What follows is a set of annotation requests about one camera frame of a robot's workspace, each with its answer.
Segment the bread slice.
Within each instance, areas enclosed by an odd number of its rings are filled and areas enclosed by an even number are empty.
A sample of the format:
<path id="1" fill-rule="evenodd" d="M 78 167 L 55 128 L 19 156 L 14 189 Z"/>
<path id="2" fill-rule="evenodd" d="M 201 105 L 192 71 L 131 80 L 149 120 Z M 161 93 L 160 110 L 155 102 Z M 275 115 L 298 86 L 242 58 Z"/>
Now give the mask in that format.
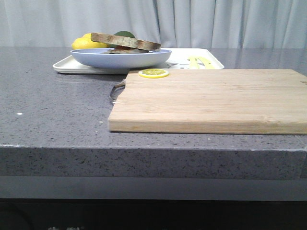
<path id="1" fill-rule="evenodd" d="M 148 50 L 141 49 L 109 49 L 104 53 L 108 54 L 139 54 L 139 53 L 149 53 Z"/>
<path id="2" fill-rule="evenodd" d="M 159 51 L 161 49 L 161 44 L 159 43 L 113 34 L 91 33 L 91 40 L 93 42 L 125 46 L 148 51 Z"/>

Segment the light blue plate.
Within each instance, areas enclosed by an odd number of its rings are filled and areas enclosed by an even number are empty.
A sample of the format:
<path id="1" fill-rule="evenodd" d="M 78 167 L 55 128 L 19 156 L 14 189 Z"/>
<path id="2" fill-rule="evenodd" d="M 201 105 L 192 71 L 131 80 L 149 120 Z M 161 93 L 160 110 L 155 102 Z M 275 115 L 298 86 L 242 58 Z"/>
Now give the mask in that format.
<path id="1" fill-rule="evenodd" d="M 83 65 L 102 69 L 137 69 L 166 62 L 172 51 L 161 49 L 148 53 L 109 53 L 111 48 L 76 49 L 71 55 Z"/>

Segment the fried egg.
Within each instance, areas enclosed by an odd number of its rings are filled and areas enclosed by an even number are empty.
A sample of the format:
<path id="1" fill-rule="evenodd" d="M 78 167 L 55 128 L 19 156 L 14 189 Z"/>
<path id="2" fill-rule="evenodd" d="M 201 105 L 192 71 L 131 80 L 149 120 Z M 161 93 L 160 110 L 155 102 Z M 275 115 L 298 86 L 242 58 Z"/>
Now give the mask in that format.
<path id="1" fill-rule="evenodd" d="M 133 50 L 134 48 L 127 47 L 127 46 L 116 46 L 114 50 Z"/>

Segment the white bear tray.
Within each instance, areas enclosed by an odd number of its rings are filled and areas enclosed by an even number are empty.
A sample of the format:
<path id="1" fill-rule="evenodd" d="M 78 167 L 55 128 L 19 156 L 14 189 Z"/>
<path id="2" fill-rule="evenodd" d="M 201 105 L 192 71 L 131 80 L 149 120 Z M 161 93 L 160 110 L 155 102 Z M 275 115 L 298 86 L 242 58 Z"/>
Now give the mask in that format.
<path id="1" fill-rule="evenodd" d="M 59 73 L 71 73 L 71 74 L 127 74 L 131 70 L 141 69 L 189 69 L 189 56 L 204 57 L 212 62 L 215 69 L 223 69 L 224 65 L 207 49 L 202 48 L 162 48 L 172 51 L 169 59 L 159 65 L 151 67 L 143 67 L 137 69 L 102 69 L 83 65 L 70 55 L 65 59 L 55 63 L 53 68 Z M 201 61 L 198 60 L 200 69 L 206 69 Z"/>

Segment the lemon slice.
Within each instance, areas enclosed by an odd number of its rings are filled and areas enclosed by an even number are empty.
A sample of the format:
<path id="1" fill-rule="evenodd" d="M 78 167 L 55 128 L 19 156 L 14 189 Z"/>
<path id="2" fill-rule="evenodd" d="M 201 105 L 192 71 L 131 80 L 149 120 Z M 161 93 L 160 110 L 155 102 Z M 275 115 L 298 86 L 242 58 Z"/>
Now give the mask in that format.
<path id="1" fill-rule="evenodd" d="M 157 79 L 167 77 L 169 72 L 165 69 L 143 69 L 138 72 L 138 75 L 144 78 Z"/>

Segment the yellow plastic fork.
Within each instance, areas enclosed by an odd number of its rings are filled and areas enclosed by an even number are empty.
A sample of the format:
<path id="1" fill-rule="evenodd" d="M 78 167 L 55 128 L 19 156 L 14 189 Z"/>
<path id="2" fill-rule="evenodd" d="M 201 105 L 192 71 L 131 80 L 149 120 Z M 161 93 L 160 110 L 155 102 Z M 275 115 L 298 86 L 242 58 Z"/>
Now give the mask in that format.
<path id="1" fill-rule="evenodd" d="M 189 69 L 199 69 L 198 58 L 196 56 L 189 56 Z"/>

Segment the yellow plastic knife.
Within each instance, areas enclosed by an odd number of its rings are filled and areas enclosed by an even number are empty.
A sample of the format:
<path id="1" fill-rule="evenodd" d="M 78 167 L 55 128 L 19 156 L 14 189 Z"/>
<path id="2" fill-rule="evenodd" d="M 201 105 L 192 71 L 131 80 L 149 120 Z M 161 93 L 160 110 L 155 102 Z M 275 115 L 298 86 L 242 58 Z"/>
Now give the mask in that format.
<path id="1" fill-rule="evenodd" d="M 206 69 L 215 69 L 212 62 L 209 61 L 208 59 L 204 57 L 197 57 L 197 59 L 202 62 L 202 64 L 205 66 Z"/>

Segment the green lime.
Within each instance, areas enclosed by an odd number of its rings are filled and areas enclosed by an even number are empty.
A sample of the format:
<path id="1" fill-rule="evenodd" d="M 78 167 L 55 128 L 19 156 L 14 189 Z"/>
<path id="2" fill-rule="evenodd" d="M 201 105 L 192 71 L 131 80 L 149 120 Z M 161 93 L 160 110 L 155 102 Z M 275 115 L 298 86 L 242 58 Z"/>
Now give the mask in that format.
<path id="1" fill-rule="evenodd" d="M 127 37 L 127 38 L 135 38 L 134 34 L 129 31 L 119 31 L 114 34 L 117 37 Z"/>

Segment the grey white curtain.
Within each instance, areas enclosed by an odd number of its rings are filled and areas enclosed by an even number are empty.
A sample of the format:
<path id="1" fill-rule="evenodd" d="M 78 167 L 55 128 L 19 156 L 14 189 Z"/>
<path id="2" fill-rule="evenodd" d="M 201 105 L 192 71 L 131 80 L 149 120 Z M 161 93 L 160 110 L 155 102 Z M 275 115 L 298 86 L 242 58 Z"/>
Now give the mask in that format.
<path id="1" fill-rule="evenodd" d="M 304 0 L 3 0 L 1 46 L 129 31 L 163 47 L 306 48 Z"/>

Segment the front yellow lemon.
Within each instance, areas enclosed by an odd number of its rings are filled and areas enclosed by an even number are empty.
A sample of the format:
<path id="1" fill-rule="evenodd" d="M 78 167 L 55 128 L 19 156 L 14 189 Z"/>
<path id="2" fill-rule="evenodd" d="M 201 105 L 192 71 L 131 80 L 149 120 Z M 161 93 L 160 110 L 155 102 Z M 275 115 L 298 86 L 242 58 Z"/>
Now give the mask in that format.
<path id="1" fill-rule="evenodd" d="M 73 50 L 76 50 L 76 49 L 90 49 L 90 48 L 109 48 L 110 45 L 106 43 L 94 42 L 88 37 L 79 37 L 74 40 L 71 47 Z"/>

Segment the yellow lemon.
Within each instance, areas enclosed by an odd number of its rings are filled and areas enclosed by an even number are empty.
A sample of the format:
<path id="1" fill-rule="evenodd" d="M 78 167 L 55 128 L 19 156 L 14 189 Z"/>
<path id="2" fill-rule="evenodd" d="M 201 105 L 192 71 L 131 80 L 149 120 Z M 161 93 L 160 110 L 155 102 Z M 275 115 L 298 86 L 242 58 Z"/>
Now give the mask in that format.
<path id="1" fill-rule="evenodd" d="M 109 48 L 110 45 L 106 43 L 94 42 L 88 37 L 79 37 L 74 40 L 71 47 L 73 50 L 76 50 L 76 49 L 90 49 L 90 48 Z"/>
<path id="2" fill-rule="evenodd" d="M 91 33 L 84 34 L 83 38 L 89 38 L 90 39 L 91 38 Z"/>

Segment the rear yellow lemon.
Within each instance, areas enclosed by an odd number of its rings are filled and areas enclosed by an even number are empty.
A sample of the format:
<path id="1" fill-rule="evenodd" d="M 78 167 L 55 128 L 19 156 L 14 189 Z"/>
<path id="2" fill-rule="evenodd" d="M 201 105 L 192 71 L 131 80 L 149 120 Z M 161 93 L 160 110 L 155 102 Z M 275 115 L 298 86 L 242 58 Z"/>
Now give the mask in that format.
<path id="1" fill-rule="evenodd" d="M 84 34 L 83 38 L 89 38 L 90 39 L 91 38 L 91 33 Z"/>

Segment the wooden cutting board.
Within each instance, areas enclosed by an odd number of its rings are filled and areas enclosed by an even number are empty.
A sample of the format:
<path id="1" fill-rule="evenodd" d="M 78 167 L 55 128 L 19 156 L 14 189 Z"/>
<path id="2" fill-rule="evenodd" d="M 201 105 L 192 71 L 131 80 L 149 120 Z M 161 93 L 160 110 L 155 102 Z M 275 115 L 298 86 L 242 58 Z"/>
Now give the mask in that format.
<path id="1" fill-rule="evenodd" d="M 108 118 L 110 131 L 203 134 L 307 132 L 307 78 L 291 69 L 132 71 Z"/>

